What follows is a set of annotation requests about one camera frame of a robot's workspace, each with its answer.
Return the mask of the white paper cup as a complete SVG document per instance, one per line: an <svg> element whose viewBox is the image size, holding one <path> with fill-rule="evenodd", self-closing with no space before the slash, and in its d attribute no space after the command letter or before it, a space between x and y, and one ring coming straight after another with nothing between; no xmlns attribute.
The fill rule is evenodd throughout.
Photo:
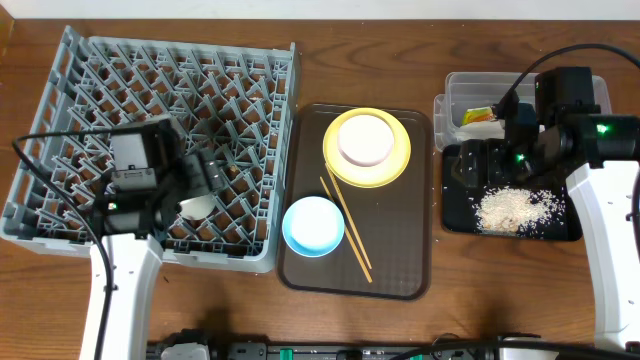
<svg viewBox="0 0 640 360"><path fill-rule="evenodd" d="M211 194L183 200L179 203L179 215L187 220L202 220L215 208L215 199Z"/></svg>

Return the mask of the rice food scraps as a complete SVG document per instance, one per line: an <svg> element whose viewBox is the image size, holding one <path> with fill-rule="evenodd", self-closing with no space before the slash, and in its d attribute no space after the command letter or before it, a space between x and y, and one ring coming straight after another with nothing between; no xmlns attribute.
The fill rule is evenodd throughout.
<svg viewBox="0 0 640 360"><path fill-rule="evenodd" d="M550 190L487 189L472 205L477 228L500 235L538 235L564 223L565 200Z"/></svg>

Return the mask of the green orange snack wrapper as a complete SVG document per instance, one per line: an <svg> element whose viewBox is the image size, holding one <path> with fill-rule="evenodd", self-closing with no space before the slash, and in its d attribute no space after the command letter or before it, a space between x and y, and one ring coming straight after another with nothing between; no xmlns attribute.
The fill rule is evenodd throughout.
<svg viewBox="0 0 640 360"><path fill-rule="evenodd" d="M492 106L467 109L463 118L462 126L480 122L496 121L497 117Z"/></svg>

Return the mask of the white pink small bowl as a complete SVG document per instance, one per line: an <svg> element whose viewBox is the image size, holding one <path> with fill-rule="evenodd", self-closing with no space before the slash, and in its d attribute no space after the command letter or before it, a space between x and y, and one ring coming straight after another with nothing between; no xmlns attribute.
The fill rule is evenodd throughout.
<svg viewBox="0 0 640 360"><path fill-rule="evenodd" d="M338 150L351 164L372 167L386 160L394 147L391 127L379 117L356 115L338 129Z"/></svg>

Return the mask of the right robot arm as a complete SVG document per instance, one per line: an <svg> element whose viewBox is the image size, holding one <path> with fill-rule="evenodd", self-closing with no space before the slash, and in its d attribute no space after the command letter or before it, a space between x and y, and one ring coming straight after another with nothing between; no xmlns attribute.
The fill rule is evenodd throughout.
<svg viewBox="0 0 640 360"><path fill-rule="evenodd" d="M639 118L596 104L527 104L501 139L467 140L451 167L470 188L565 188L579 219L596 304L594 343L639 352Z"/></svg>

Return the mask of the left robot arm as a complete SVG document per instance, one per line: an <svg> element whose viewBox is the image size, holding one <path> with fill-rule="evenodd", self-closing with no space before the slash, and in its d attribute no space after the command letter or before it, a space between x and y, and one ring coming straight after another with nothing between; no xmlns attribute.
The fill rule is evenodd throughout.
<svg viewBox="0 0 640 360"><path fill-rule="evenodd" d="M92 281L80 356L142 359L164 243L178 217L201 220L224 187L210 149L136 166L119 160L91 214Z"/></svg>

